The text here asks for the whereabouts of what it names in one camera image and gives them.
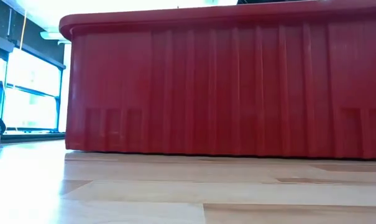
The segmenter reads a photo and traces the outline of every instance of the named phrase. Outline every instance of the ceiling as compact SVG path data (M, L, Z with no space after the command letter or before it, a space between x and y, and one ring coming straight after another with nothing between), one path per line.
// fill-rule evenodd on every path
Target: ceiling
M2 0L47 32L58 32L59 20L69 14L122 12L177 7L234 5L237 0Z

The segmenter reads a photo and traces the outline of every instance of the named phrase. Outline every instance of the yellow string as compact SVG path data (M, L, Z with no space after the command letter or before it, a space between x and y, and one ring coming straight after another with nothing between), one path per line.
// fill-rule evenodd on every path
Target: yellow string
M24 26L22 27L21 45L19 46L19 50L22 50L22 44L24 42L24 34L25 34L25 27L26 27L26 16L27 16L27 10L25 10Z

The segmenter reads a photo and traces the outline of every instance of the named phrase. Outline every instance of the window frame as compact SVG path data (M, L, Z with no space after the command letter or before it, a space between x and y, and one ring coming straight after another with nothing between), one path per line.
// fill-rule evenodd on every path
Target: window frame
M19 90L19 91L23 91L23 92L26 92L26 93L29 93L29 94L32 94L32 95L38 95L38 96L49 96L49 97L52 97L55 99L55 104L56 104L56 115L55 115L55 128L24 128L24 127L7 127L7 131L23 131L23 132L31 132L31 131L48 131L50 133L59 133L59 119L60 119L60 105L61 105L61 95L62 95L62 78L63 78L63 69L65 68L65 66L63 65L62 67L60 67L59 64L54 64L52 63L51 61L48 61L48 60L45 60L44 58L42 58L41 56L39 55L35 55L35 54L32 54L31 53L31 50L25 50L25 49L21 49L23 52L27 53L27 54L30 54L32 55L33 57L36 57L37 59L40 59L46 63L49 63L51 65L54 65L58 68L58 71L59 71L59 79L60 79L60 83L59 83L59 87L58 87L58 96L54 96L54 95L51 95L51 94L48 94L48 93L43 93L41 91L37 91L37 90L33 90L33 89L30 89L30 88L26 88L26 87L23 87L23 86L18 86L18 85L13 85L13 84L10 84L10 83L7 83L7 75L8 75L8 65L9 65L9 53L10 52L7 52L6 54L6 58L4 57L1 57L1 59L3 59L5 62L6 62L6 70L4 71L5 74L4 74L4 80L0 80L0 118L1 119L4 119L4 107L5 107L5 97L6 97L6 91L7 89L10 89L10 88L13 88L13 89L16 89L16 90Z

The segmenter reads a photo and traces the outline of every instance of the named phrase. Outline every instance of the wooden floor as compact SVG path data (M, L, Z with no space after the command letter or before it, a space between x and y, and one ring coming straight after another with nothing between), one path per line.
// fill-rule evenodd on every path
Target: wooden floor
M376 162L0 149L0 223L376 223Z

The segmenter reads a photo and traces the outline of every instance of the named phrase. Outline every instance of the red container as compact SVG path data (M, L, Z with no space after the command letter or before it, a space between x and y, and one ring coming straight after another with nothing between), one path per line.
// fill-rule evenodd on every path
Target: red container
M376 158L376 0L64 17L66 147Z

